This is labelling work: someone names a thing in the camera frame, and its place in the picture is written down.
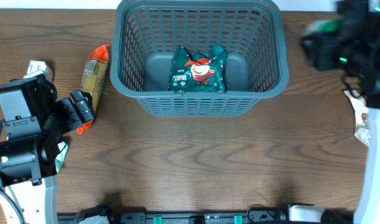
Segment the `green lid glass jar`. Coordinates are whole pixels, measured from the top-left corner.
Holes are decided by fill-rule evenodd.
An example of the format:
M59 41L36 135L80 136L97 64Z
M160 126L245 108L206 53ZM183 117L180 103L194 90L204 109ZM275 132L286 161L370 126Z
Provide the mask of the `green lid glass jar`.
M317 32L336 32L342 25L341 19L323 19L310 23L304 30L303 36L312 35Z

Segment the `orange spaghetti pasta pack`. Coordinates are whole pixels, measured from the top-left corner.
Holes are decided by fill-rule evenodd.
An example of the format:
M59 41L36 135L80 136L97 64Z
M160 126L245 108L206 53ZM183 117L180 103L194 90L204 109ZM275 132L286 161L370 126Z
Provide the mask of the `orange spaghetti pasta pack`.
M92 108L96 111L103 92L105 76L109 68L109 44L97 47L90 54L85 65L81 91L89 93L92 97Z

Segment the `white tissue multipack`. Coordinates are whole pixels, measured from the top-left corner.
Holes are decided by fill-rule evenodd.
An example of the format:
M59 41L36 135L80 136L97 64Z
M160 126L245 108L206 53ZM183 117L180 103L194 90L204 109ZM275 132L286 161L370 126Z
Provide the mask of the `white tissue multipack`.
M41 74L44 74L48 81L53 82L54 72L46 62L31 60L24 78L31 78Z

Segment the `beige PanTree snack bag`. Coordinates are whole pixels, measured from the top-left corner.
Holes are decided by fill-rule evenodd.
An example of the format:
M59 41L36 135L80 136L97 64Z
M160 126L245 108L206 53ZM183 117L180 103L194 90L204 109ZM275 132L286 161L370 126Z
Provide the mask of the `beige PanTree snack bag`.
M369 146L369 122L368 114L369 108L366 107L366 100L360 96L355 98L358 94L357 91L344 91L344 94L349 98L350 103L355 112L355 133L354 136L366 146Z

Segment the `green Nescafe coffee bag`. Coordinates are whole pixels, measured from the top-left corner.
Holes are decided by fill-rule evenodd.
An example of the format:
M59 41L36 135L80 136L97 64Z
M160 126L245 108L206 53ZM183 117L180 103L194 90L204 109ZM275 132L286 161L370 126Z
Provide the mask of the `green Nescafe coffee bag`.
M174 53L170 66L168 90L174 92L225 92L225 68L228 52L219 44L208 56L190 54L185 47Z

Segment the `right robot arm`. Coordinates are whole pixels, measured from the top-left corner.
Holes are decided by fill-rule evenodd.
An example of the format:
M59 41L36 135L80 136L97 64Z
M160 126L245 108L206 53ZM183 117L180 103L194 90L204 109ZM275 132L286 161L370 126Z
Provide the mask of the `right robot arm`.
M366 0L337 1L340 18L310 24L300 41L311 67L318 71L344 71L358 79L359 96L369 109L371 135L364 170L363 189L353 223L380 223L380 4Z

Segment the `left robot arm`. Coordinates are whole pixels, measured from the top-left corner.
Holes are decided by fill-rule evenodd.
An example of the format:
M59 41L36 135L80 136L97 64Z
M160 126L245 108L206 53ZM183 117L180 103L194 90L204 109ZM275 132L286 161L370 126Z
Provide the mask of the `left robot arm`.
M58 100L55 86L38 76L0 86L0 105L0 194L24 223L24 212L5 189L26 181L36 187L57 174L58 144L65 133L93 120L92 96L77 90Z

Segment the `light green small packet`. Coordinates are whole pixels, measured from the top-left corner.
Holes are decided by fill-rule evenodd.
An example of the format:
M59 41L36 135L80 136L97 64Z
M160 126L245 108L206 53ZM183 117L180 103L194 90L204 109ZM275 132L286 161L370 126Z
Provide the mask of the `light green small packet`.
M69 149L69 145L67 142L62 141L62 142L58 143L58 149L60 152L55 158L55 168L56 168L57 172L60 171L60 169L62 168L62 166L64 164L65 157L66 157L68 149Z

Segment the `grey plastic basket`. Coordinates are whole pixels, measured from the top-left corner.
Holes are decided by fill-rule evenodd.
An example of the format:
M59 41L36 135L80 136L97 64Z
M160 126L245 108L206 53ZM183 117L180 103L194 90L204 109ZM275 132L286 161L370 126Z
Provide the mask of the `grey plastic basket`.
M228 52L221 92L168 89L170 64L183 47ZM289 82L282 13L263 1L122 1L116 9L110 79L156 116L235 116L281 94Z

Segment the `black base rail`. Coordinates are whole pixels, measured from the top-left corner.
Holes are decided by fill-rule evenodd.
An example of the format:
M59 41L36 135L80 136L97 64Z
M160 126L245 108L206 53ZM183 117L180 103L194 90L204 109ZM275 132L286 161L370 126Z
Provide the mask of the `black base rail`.
M59 214L58 224L115 223L115 224L257 224L257 223L321 223L324 208L295 203L281 208L251 205L245 212L184 212L115 213L111 207L98 205L74 215Z

